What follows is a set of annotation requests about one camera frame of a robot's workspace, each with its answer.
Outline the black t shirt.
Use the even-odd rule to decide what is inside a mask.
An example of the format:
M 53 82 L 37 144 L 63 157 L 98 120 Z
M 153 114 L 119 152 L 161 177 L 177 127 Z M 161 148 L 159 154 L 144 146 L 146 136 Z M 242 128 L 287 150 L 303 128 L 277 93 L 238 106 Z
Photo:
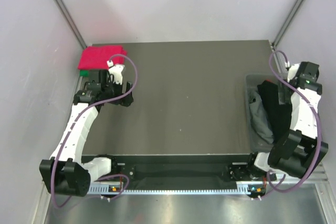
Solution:
M 257 86 L 262 104 L 268 116 L 274 142 L 280 140 L 288 132 L 291 123 L 292 105 L 280 105 L 278 100 L 278 85 L 263 81 Z

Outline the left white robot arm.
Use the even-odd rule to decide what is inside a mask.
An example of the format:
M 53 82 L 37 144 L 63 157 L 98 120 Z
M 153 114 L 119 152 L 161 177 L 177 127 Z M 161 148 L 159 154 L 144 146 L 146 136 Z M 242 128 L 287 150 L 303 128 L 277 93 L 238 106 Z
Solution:
M 71 114 L 63 136 L 49 159 L 39 165 L 39 171 L 49 193 L 83 197 L 91 183 L 100 177 L 114 180 L 119 168 L 108 157 L 98 156 L 81 161 L 90 128 L 106 103 L 130 106 L 134 101 L 132 82 L 123 83 L 125 66 L 88 72 L 88 80 L 73 98 Z

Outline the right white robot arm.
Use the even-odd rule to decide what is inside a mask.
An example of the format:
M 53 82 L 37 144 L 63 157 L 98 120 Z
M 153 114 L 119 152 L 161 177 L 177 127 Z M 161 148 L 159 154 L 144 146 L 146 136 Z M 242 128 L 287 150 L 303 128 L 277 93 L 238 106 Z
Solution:
M 325 157 L 328 144 L 317 144 L 318 77 L 319 66 L 307 61 L 291 66 L 282 81 L 264 74 L 247 76 L 248 178 L 256 180 L 269 170 L 303 178 Z

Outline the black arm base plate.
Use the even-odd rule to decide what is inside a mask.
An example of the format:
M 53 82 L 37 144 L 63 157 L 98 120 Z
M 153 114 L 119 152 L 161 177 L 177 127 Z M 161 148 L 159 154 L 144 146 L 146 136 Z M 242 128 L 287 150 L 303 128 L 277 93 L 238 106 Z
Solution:
M 112 174 L 129 177 L 129 190 L 235 189 L 237 182 L 261 182 L 256 154 L 108 155 Z

